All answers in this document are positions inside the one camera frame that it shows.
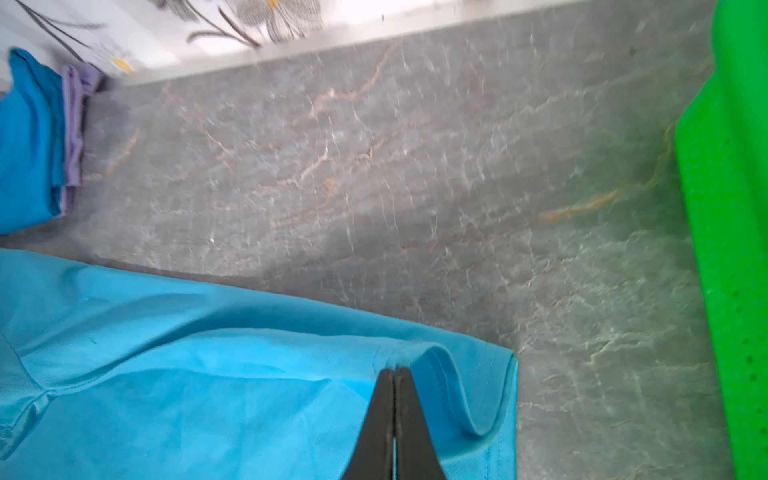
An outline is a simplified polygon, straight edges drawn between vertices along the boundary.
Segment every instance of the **green plastic basket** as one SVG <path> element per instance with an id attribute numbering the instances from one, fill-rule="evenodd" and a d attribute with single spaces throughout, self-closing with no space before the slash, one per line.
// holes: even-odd
<path id="1" fill-rule="evenodd" d="M 768 1 L 721 0 L 677 161 L 739 480 L 768 479 Z"/>

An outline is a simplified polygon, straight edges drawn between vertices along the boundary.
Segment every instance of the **purple garment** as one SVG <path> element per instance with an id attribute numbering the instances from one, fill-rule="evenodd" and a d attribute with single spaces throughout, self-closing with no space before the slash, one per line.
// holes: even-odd
<path id="1" fill-rule="evenodd" d="M 74 188 L 82 184 L 80 158 L 83 154 L 83 109 L 85 99 L 98 89 L 104 75 L 86 63 L 80 69 L 65 65 L 61 73 L 64 92 L 64 179 L 65 187 L 59 191 L 61 215 L 66 215 Z"/>

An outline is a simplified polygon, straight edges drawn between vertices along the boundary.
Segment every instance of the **gray marble surface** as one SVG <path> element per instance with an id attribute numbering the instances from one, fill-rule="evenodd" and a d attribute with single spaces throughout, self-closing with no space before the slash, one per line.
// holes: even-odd
<path id="1" fill-rule="evenodd" d="M 520 359 L 523 480 L 733 477 L 673 125 L 713 0 L 598 0 L 91 102 L 0 246 L 427 323 Z"/>

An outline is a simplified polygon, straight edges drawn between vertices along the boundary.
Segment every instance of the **clothing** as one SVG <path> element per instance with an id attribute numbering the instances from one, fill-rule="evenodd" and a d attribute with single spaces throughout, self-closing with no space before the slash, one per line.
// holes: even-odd
<path id="1" fill-rule="evenodd" d="M 338 480 L 411 369 L 451 480 L 515 477 L 517 361 L 311 300 L 0 250 L 0 478 Z"/>
<path id="2" fill-rule="evenodd" d="M 104 75 L 93 65 L 83 64 L 80 69 L 65 65 L 61 73 L 61 89 L 64 95 L 65 186 L 61 188 L 59 207 L 65 215 L 71 206 L 74 187 L 82 185 L 80 159 L 83 154 L 83 112 L 85 101 L 93 95 Z"/>
<path id="3" fill-rule="evenodd" d="M 13 85 L 0 101 L 0 234 L 58 215 L 65 183 L 61 77 L 19 48 L 8 65 Z"/>

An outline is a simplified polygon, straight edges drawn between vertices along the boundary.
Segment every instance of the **gray flower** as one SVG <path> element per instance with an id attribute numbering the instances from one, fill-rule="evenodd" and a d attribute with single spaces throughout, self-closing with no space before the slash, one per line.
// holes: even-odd
<path id="1" fill-rule="evenodd" d="M 197 14 L 187 0 L 149 0 L 158 10 L 168 10 L 185 22 L 197 22 Z"/>
<path id="2" fill-rule="evenodd" d="M 235 12 L 244 25 L 266 24 L 274 42 L 306 37 L 323 27 L 319 0 L 240 0 Z"/>

